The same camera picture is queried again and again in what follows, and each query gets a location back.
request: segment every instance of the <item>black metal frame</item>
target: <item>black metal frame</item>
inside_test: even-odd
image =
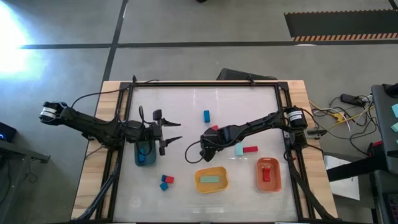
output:
[[[130,85],[131,82],[122,82],[120,84],[120,88],[124,88],[126,85]],[[257,82],[255,84],[256,86],[269,86],[269,87],[274,87],[275,89],[275,95],[276,95],[276,100],[277,100],[277,106],[278,109],[281,109],[283,107],[282,105],[282,97],[280,94],[280,91],[284,91],[285,99],[286,99],[286,106],[292,106],[292,102],[290,99],[290,93],[289,93],[289,86],[287,82]],[[127,97],[127,105],[125,109],[125,115],[124,119],[129,118],[129,111],[131,108],[131,102],[132,102],[132,92],[135,87],[168,87],[168,86],[177,86],[177,87],[182,87],[182,86],[247,86],[250,87],[252,86],[252,83],[250,82],[229,82],[229,81],[224,81],[224,82],[218,82],[218,81],[212,81],[212,82],[150,82],[150,83],[142,83],[142,82],[137,82],[133,84],[132,87],[128,88],[126,91],[128,91],[128,97]],[[122,108],[122,100],[123,100],[123,91],[119,92],[118,95],[118,100],[116,104],[116,110],[120,110]],[[285,144],[285,149],[290,153],[291,156],[291,151],[288,150],[289,146]],[[123,148],[121,148],[118,151],[118,159],[120,159],[120,167],[121,167],[121,159],[123,158]],[[304,159],[301,151],[296,151],[297,153],[297,158],[298,158],[298,164],[300,167],[300,173],[302,175],[303,180],[306,182],[308,185],[308,179],[307,179],[307,173],[305,171],[305,165],[304,165]],[[111,168],[111,161],[113,157],[113,150],[109,150],[106,156],[106,162],[105,162],[105,168],[104,168],[104,173],[103,173],[103,181],[101,186],[105,183],[105,181],[108,179],[108,175],[110,172]],[[299,187],[296,181],[293,179],[293,177],[290,176],[291,182],[292,182],[292,191],[293,191],[293,196],[295,200],[295,207],[296,207],[296,212],[297,212],[297,218],[298,220],[304,219],[303,217],[303,210],[301,206],[301,200],[300,200],[300,195],[299,195]],[[118,191],[118,183],[119,183],[119,175],[116,177],[116,179],[113,182],[113,188],[111,192],[111,201],[109,203],[109,208],[108,208],[108,215],[107,218],[104,219],[102,218],[102,211],[103,211],[103,199],[99,203],[97,209],[96,209],[96,215],[95,218],[99,222],[107,221],[107,222],[112,222],[113,220],[113,214],[114,214],[114,207],[116,203],[116,194]],[[308,201],[306,198],[306,203],[307,203],[307,208],[308,208],[308,214],[310,219],[315,219],[315,214],[314,214],[314,209],[311,203]],[[74,223],[86,223],[88,220],[74,220],[72,222]]]

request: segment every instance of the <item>gray floor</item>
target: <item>gray floor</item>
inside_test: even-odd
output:
[[[69,219],[87,141],[72,129],[41,124],[38,115],[44,101],[71,104],[98,91],[109,49],[12,50],[9,46],[110,43],[121,2],[0,2],[0,25],[9,31],[0,37],[0,121],[18,129],[17,144],[51,155],[47,165],[32,164],[39,181],[24,183],[10,223]],[[209,0],[204,4],[130,0],[119,42],[290,40],[284,12],[387,8],[387,0]],[[373,84],[395,83],[397,52],[396,45],[118,49],[110,80],[130,80],[133,74],[140,80],[214,80],[226,67],[303,79],[309,98],[326,107],[341,93],[368,95]],[[96,100],[82,101],[76,109],[93,114]],[[330,118],[319,122],[326,127],[333,124]],[[345,125],[334,132],[349,134]],[[365,149],[378,139],[375,133],[356,143]],[[331,136],[321,144],[327,152],[361,156],[348,142]],[[336,198],[341,218],[371,222],[366,181],[361,188],[363,203]]]

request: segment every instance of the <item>yellow tray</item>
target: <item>yellow tray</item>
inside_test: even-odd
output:
[[[200,177],[204,175],[217,175],[218,183],[201,183]],[[224,167],[212,167],[195,172],[195,187],[199,193],[207,194],[224,190],[228,187],[228,175]]]

